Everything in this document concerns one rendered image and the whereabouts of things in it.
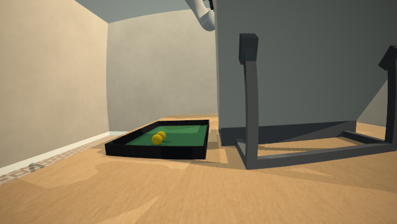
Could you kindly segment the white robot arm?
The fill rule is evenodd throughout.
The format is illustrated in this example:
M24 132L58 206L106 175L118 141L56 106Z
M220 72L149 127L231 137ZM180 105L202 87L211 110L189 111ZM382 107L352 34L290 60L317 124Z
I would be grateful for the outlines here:
M191 10L194 12L200 25L206 31L215 30L214 23L214 12L213 10L208 11L204 6L202 0L185 0Z

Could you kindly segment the yellow ball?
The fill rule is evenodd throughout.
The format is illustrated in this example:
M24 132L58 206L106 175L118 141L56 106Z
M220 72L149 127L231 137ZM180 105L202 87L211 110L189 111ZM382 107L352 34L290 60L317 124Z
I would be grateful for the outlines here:
M157 135L160 135L162 137L162 140L164 141L166 138L166 134L162 131L158 132Z
M160 135L154 135L154 136L152 137L152 142L153 142L153 144L155 144L155 145L159 145L159 144L162 143L162 137L161 137Z

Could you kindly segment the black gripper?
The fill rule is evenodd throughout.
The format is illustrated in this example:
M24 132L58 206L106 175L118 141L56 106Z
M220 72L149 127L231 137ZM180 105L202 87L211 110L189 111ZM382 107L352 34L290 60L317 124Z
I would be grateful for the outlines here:
M209 0L210 9L214 12L214 0Z

